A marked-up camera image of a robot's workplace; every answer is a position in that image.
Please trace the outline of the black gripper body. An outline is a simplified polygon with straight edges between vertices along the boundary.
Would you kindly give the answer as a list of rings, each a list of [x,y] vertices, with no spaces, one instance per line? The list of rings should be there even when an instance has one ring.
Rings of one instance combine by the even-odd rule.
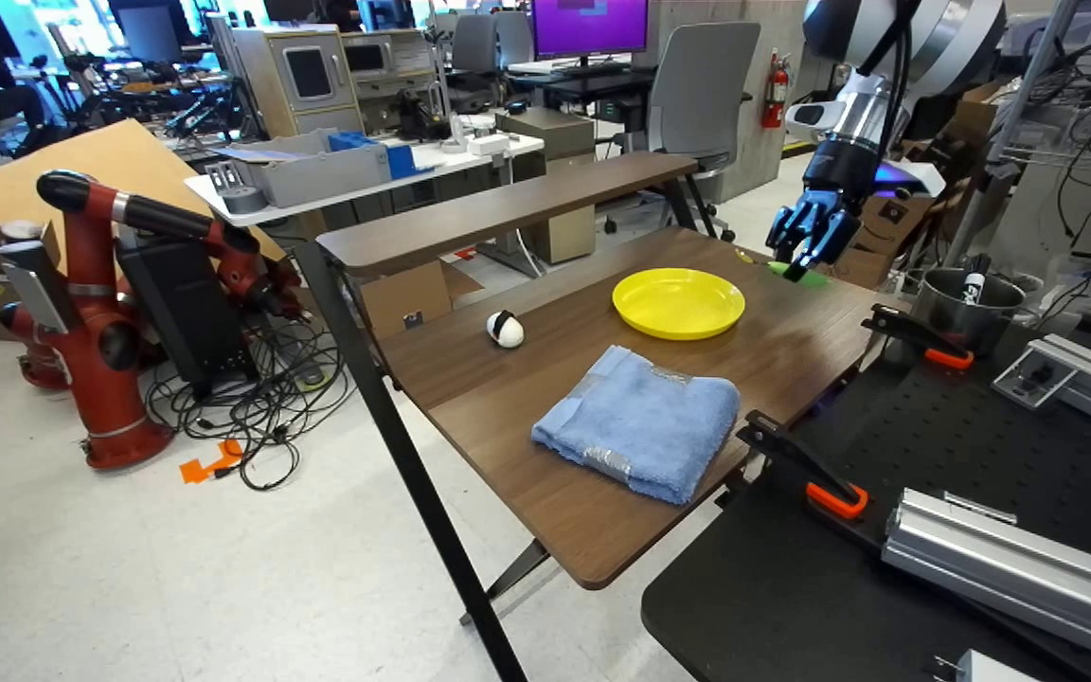
[[[859,214],[859,205],[877,190],[878,165],[882,165],[882,153],[877,146],[821,136],[802,171],[802,196],[835,203],[845,214]]]

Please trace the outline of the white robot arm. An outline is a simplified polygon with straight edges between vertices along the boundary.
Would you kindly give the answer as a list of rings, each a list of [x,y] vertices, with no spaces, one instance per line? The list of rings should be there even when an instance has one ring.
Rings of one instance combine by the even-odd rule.
[[[790,281],[838,263],[877,194],[877,171],[902,136],[902,110],[980,76],[1004,35],[1004,0],[807,0],[807,46],[849,67],[814,114],[790,119],[814,133],[802,194],[785,205],[767,245]]]

